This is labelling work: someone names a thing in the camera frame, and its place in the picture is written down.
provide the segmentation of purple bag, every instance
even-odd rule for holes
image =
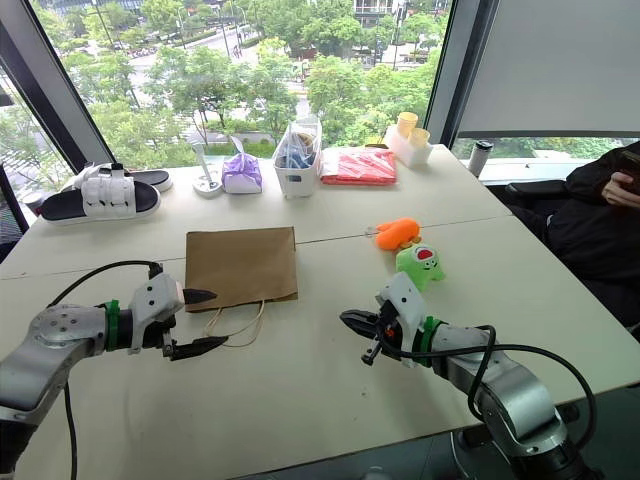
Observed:
[[[258,160],[248,153],[238,153],[222,166],[222,188],[227,193],[262,192],[262,175]]]

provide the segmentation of green plush toy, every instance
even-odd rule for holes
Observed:
[[[421,292],[431,280],[442,280],[444,272],[440,268],[438,254],[429,245],[418,243],[398,252],[396,270],[406,272]]]

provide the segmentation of yellow cup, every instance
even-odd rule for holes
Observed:
[[[409,142],[416,148],[422,148],[427,145],[431,134],[424,128],[414,128],[409,135]]]
[[[409,138],[411,131],[416,127],[416,123],[418,123],[418,116],[415,113],[402,112],[398,115],[398,123],[396,124],[398,133],[404,138]]]

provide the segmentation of hand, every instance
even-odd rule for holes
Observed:
[[[602,196],[610,205],[640,210],[640,196],[624,189],[624,185],[631,185],[633,182],[633,177],[616,172],[611,175],[611,180],[602,189]]]

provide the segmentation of slipper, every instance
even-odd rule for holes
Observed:
[[[72,189],[47,198],[42,218],[57,225],[121,220],[150,215],[160,206],[160,193],[151,185],[125,177],[124,170],[108,170]]]
[[[84,167],[84,170],[82,170],[78,175],[67,182],[67,184],[62,188],[62,191],[66,192],[72,189],[80,190],[82,188],[83,182],[85,182],[89,178],[97,177],[100,173],[108,173],[108,171],[111,170],[112,167],[112,163],[104,163],[102,165],[87,163]],[[165,192],[171,188],[171,185],[173,185],[173,181],[169,176],[169,172],[167,172],[166,170],[143,170],[140,172],[129,172],[125,169],[124,175],[125,177],[132,177],[136,182],[151,185],[152,187],[155,187],[159,192]]]

